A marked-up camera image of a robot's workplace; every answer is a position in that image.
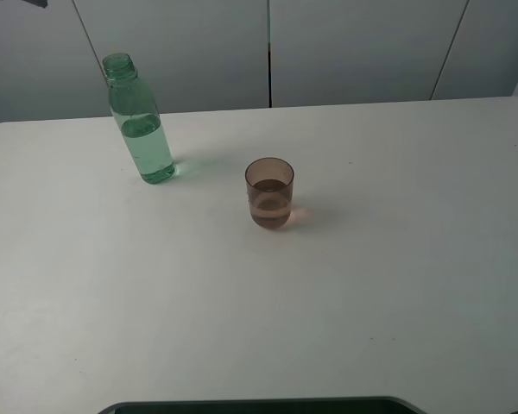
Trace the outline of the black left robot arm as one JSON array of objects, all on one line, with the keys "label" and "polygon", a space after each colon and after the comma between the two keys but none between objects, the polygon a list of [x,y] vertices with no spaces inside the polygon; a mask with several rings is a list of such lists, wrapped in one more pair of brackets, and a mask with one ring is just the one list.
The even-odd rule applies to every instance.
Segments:
[{"label": "black left robot arm", "polygon": [[25,3],[30,3],[36,7],[45,9],[48,6],[47,0],[23,0]]}]

